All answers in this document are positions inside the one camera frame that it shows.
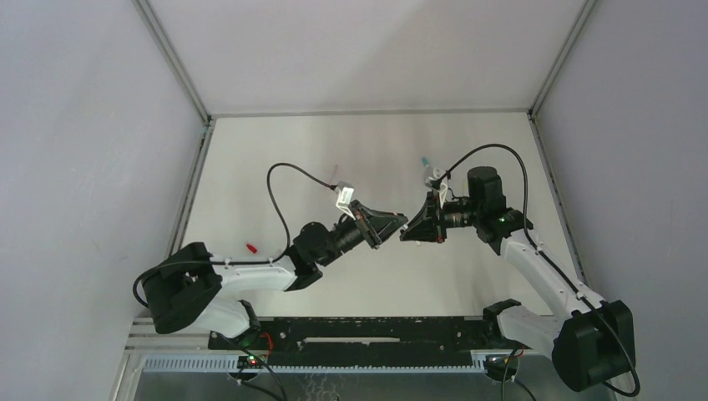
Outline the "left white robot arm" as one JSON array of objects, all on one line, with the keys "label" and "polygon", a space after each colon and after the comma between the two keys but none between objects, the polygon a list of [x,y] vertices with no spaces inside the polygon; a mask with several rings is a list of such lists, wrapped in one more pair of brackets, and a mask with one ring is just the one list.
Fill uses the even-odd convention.
[{"label": "left white robot arm", "polygon": [[303,290],[322,278],[323,267],[361,244],[379,248],[408,222],[401,213],[373,210],[357,200],[350,212],[332,227],[304,225],[281,256],[265,261],[219,258],[205,243],[190,243],[141,273],[134,296],[149,310],[158,334],[200,327],[243,337],[260,324],[242,292]]}]

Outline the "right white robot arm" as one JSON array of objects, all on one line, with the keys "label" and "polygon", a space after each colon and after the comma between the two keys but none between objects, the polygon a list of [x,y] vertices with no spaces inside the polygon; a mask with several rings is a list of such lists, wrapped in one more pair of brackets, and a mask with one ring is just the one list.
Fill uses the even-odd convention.
[{"label": "right white robot arm", "polygon": [[534,313],[514,299],[483,310],[499,336],[548,358],[564,384],[575,392],[636,372],[633,316],[622,302],[608,302],[571,278],[544,250],[526,215],[507,204],[501,177],[490,166],[468,171],[468,195],[448,197],[448,178],[427,167],[428,188],[421,210],[401,241],[443,243],[448,231],[472,227],[478,238],[515,267],[551,311]]}]

